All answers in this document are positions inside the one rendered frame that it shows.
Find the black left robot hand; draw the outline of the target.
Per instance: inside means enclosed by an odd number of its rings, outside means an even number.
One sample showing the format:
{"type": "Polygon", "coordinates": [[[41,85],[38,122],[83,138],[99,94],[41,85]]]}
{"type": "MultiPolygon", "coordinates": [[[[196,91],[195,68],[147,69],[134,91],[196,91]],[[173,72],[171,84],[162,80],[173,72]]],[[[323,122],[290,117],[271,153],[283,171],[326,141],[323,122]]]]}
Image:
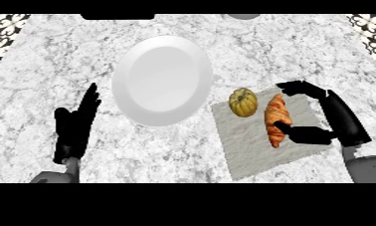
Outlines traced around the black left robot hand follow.
{"type": "Polygon", "coordinates": [[[78,109],[72,112],[65,108],[55,109],[58,142],[53,162],[58,164],[63,164],[63,160],[71,157],[81,159],[86,154],[91,125],[100,103],[97,85],[91,84],[78,109]]]}

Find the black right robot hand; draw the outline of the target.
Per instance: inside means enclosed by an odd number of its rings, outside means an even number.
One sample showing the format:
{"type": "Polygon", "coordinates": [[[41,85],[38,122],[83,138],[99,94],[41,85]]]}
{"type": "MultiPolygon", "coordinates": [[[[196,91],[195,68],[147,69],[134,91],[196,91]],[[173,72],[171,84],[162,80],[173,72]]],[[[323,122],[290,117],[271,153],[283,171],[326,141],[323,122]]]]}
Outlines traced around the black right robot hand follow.
{"type": "Polygon", "coordinates": [[[366,128],[349,106],[332,90],[323,90],[305,81],[279,83],[282,92],[295,96],[304,94],[318,100],[330,130],[317,126],[290,126],[282,120],[273,125],[295,143],[329,145],[336,138],[344,147],[357,146],[372,141],[366,128]]]}

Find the golden brown croissant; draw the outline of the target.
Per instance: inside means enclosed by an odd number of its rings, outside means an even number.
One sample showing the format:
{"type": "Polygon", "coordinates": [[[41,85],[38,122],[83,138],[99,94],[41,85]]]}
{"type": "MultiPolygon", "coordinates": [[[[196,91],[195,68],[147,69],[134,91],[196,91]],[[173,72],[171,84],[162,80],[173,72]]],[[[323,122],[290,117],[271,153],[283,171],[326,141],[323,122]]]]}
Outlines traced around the golden brown croissant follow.
{"type": "Polygon", "coordinates": [[[289,111],[285,106],[285,100],[282,94],[276,94],[267,104],[264,110],[264,124],[265,131],[268,136],[268,141],[273,148],[279,148],[279,145],[285,139],[285,133],[274,126],[274,123],[282,121],[288,125],[292,125],[292,119],[289,115],[289,111]]]}

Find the grey cloth placemat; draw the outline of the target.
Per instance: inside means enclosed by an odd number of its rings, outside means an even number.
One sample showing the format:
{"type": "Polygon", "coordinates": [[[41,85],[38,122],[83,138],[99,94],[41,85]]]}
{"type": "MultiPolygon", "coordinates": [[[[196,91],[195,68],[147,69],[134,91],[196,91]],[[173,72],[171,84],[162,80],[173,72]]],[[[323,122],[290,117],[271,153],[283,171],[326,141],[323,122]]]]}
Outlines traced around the grey cloth placemat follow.
{"type": "Polygon", "coordinates": [[[286,138],[274,148],[268,141],[264,110],[279,88],[257,93],[258,109],[252,116],[239,117],[229,102],[211,106],[226,164],[233,180],[249,177],[330,148],[330,145],[298,144],[286,138]]]}

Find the white oval plate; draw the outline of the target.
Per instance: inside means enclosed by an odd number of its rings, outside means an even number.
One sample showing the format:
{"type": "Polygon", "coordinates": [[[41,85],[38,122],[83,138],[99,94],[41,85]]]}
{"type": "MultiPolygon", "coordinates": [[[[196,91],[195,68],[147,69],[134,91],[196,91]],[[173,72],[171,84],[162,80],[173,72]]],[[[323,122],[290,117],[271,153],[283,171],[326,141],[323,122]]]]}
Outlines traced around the white oval plate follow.
{"type": "Polygon", "coordinates": [[[119,60],[112,78],[118,108],[142,125],[173,125],[203,105],[211,81],[209,59],[196,43],[178,36],[155,36],[119,60]]]}

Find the small yellow pumpkin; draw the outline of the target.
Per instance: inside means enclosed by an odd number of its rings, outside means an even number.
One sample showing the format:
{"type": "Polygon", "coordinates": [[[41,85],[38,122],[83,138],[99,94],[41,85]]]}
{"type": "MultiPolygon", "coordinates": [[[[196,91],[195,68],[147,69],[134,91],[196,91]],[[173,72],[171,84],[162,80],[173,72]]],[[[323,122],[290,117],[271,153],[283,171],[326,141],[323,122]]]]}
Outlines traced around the small yellow pumpkin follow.
{"type": "Polygon", "coordinates": [[[233,91],[229,96],[229,107],[232,112],[240,117],[249,117],[255,114],[258,101],[255,93],[248,88],[233,91]]]}

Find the grey round object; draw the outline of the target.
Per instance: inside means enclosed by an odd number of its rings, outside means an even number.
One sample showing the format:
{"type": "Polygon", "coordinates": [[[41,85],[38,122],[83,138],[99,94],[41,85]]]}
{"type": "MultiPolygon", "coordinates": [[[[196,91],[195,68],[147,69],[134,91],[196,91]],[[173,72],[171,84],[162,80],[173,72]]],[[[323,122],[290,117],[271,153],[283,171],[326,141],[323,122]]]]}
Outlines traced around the grey round object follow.
{"type": "Polygon", "coordinates": [[[260,16],[260,14],[226,14],[224,16],[236,20],[252,20],[260,16]]]}

